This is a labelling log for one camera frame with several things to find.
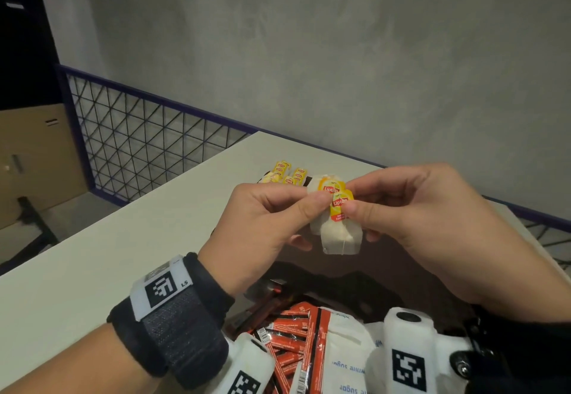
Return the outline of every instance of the white table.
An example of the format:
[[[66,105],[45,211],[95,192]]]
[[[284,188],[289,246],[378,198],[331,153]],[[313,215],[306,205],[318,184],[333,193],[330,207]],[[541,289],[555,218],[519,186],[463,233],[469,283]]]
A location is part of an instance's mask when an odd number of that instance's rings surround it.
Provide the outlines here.
[[[232,189],[282,159],[345,180],[376,169],[258,132],[0,277],[0,389],[101,325],[141,275],[198,252]],[[494,205],[545,253],[510,210]]]

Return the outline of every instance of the gray floor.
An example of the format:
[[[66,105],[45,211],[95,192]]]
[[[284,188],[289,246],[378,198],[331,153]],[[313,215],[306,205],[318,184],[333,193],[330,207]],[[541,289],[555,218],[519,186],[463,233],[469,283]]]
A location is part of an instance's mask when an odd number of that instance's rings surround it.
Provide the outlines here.
[[[40,214],[62,241],[118,209],[113,203],[87,192]],[[0,230],[0,263],[12,258],[38,235],[36,226],[19,222]]]

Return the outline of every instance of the gray wall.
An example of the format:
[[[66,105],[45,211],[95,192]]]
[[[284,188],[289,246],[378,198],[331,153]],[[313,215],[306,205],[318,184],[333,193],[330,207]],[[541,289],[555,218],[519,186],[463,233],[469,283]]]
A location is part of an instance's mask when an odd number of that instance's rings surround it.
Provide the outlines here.
[[[571,219],[571,0],[90,1],[114,80]]]

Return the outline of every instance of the barcode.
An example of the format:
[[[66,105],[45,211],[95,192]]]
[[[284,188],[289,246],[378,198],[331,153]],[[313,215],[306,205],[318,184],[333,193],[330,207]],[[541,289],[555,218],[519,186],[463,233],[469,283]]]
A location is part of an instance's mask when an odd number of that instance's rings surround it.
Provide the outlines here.
[[[307,382],[307,370],[301,370],[299,372],[299,381],[297,382],[297,390],[295,394],[305,394],[305,386]]]
[[[258,330],[258,336],[263,344],[268,344],[272,340],[272,337],[269,336],[264,328]]]

